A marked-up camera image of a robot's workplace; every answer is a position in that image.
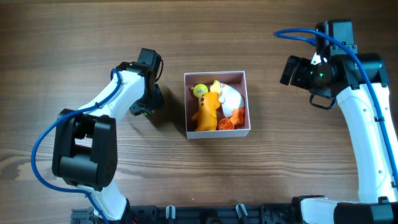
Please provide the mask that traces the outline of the orange dinosaur toy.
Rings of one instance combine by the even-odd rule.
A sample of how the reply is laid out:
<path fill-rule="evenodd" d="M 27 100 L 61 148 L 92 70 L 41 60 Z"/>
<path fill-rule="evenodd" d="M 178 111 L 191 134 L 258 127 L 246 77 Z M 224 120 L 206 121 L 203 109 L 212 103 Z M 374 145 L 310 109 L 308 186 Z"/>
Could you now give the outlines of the orange dinosaur toy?
<path fill-rule="evenodd" d="M 215 131 L 217 127 L 217 109 L 221 106 L 219 94 L 208 92 L 198 99 L 199 109 L 192 116 L 197 121 L 195 131 Z"/>

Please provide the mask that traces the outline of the yellow wooden rattle drum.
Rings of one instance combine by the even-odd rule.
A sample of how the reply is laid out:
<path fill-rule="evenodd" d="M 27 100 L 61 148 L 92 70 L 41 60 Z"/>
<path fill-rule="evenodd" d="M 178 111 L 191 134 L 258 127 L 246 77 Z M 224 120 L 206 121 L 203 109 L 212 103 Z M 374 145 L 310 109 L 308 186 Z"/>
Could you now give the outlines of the yellow wooden rattle drum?
<path fill-rule="evenodd" d="M 204 94 L 209 92 L 209 89 L 205 84 L 200 83 L 191 87 L 191 91 L 193 95 L 198 98 L 198 105 L 201 106 L 201 98 Z"/>

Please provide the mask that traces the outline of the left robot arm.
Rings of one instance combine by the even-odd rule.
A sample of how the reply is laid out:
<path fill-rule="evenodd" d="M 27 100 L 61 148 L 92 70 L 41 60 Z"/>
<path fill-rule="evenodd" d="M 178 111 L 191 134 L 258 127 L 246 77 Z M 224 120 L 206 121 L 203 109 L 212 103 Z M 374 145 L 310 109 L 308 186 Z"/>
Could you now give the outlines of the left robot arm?
<path fill-rule="evenodd" d="M 132 222 L 129 201 L 113 179 L 116 128 L 127 112 L 148 115 L 164 105 L 157 84 L 163 65 L 155 50 L 143 48 L 135 62 L 112 70 L 111 82 L 96 98 L 78 110 L 64 109 L 57 118 L 52 172 L 89 193 L 95 203 L 88 218 L 93 223 Z"/>

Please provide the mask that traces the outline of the orange plastic wheel toy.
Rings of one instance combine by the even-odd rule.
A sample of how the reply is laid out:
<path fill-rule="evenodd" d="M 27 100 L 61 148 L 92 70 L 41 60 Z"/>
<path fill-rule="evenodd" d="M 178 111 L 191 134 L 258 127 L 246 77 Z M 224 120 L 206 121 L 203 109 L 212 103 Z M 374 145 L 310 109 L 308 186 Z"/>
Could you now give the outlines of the orange plastic wheel toy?
<path fill-rule="evenodd" d="M 231 122 L 229 118 L 223 118 L 218 122 L 219 130 L 233 130 L 234 124 Z"/>

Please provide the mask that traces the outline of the white plush duck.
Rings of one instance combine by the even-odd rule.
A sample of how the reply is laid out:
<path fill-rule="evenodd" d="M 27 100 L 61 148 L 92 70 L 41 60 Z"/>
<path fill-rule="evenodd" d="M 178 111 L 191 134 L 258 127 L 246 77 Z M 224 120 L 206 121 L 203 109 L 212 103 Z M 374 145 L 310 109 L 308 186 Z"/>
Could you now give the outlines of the white plush duck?
<path fill-rule="evenodd" d="M 244 98 L 237 89 L 215 80 L 210 91 L 219 95 L 218 101 L 225 118 L 229 118 L 233 125 L 244 123 Z"/>

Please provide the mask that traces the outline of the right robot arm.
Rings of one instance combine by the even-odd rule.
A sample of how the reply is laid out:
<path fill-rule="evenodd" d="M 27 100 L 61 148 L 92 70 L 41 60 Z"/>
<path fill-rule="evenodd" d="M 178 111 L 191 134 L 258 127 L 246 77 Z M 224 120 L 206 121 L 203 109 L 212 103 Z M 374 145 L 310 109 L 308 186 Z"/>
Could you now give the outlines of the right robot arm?
<path fill-rule="evenodd" d="M 288 205 L 290 223 L 396 223 L 397 136 L 390 112 L 389 77 L 376 53 L 361 54 L 349 20 L 314 29 L 278 30 L 276 37 L 307 42 L 312 59 L 290 56 L 281 83 L 308 90 L 339 106 L 349 129 L 358 171 L 358 201 L 298 196 Z"/>

